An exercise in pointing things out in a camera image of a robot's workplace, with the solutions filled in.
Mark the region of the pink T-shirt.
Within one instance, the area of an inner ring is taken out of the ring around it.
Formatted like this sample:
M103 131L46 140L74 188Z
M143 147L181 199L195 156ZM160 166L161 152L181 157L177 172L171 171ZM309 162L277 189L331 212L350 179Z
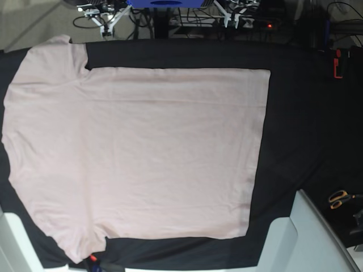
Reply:
M33 222L76 263L107 239L244 236L270 71L87 61L54 37L6 91L9 182Z

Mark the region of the power strip with red light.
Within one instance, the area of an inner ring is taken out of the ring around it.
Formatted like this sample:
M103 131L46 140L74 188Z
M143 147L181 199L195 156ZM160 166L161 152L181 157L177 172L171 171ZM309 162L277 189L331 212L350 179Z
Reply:
M222 27L233 29L253 29L257 27L272 29L274 23L270 20L257 20L254 18L240 17L239 21L228 20L225 24L225 18L222 17L206 17L206 16L174 16L169 21L169 25L172 27Z

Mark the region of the blue box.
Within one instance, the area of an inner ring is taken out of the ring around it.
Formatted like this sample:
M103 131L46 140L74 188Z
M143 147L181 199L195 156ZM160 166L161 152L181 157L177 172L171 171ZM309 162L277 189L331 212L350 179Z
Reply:
M128 0L127 4L134 8L199 8L204 0Z

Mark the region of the black monitor stand pole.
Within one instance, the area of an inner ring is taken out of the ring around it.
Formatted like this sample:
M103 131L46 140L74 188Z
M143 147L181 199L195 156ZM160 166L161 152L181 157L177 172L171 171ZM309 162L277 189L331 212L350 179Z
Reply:
M168 39L170 10L171 10L170 8L154 8L153 9L154 38L155 39Z

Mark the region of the red black clamp right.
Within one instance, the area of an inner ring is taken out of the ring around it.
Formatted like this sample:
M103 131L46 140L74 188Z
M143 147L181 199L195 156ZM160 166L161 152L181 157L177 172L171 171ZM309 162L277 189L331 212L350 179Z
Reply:
M350 59L350 50L337 48L333 57L333 77L343 79Z

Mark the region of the red black clamp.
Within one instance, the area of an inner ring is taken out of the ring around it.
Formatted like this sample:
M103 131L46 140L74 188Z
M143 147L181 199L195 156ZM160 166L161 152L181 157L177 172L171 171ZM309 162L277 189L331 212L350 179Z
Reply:
M337 48L333 57L333 77L343 79L350 59L350 50Z
M94 255L90 255L83 263L88 272L125 272L124 267L98 259Z

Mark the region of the black table cloth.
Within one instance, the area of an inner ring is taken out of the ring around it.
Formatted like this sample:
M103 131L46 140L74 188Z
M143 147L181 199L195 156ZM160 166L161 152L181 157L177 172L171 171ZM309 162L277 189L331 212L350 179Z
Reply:
M87 67L211 68L271 71L267 113L246 236L110 240L103 258L125 268L214 270L255 266L270 223L288 216L303 189L346 247L362 201L331 210L335 191L362 192L362 50L353 48L342 79L332 54L284 45L202 39L92 42Z

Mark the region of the black object right edge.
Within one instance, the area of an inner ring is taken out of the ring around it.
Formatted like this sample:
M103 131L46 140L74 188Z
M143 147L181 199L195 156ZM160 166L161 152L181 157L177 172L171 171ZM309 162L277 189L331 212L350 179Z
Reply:
M357 212L356 214L353 215L357 226L352 229L350 231L350 235L352 236L357 236L357 235L362 235L362 210L360 210L359 212ZM354 247L354 251L355 252L362 252L362 244L360 245L356 245Z

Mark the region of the red black clamp bottom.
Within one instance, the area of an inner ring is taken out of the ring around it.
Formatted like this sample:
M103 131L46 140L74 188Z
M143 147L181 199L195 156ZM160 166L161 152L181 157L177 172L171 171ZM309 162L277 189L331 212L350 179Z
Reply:
M83 263L88 272L125 272L124 267L98 259L94 255L90 255Z

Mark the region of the orange handled scissors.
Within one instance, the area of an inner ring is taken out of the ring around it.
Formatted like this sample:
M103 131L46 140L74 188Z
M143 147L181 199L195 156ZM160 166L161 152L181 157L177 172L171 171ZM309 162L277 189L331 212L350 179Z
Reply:
M329 198L328 203L331 210L338 209L344 203L349 202L352 199L362 199L362 194L349 194L345 190L339 190L334 192Z

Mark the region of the white table frame right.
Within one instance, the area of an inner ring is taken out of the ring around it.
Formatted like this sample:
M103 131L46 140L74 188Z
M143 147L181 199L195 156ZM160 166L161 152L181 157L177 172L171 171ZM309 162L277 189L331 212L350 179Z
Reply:
M275 219L257 271L359 271L333 229L303 190L288 217Z

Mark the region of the white table frame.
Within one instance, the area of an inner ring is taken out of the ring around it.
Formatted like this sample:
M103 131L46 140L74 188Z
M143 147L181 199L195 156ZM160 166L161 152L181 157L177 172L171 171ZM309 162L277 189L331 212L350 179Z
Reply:
M275 219L257 271L359 271L333 229L303 190L288 217Z
M69 268L66 265L43 268L20 217L1 211L1 271L69 271Z

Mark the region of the white table frame left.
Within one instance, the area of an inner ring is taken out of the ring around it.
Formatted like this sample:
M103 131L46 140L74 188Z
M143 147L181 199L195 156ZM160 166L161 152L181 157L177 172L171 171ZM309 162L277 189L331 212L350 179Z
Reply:
M69 271L69 268L66 265L43 268L20 217L1 211L1 271Z

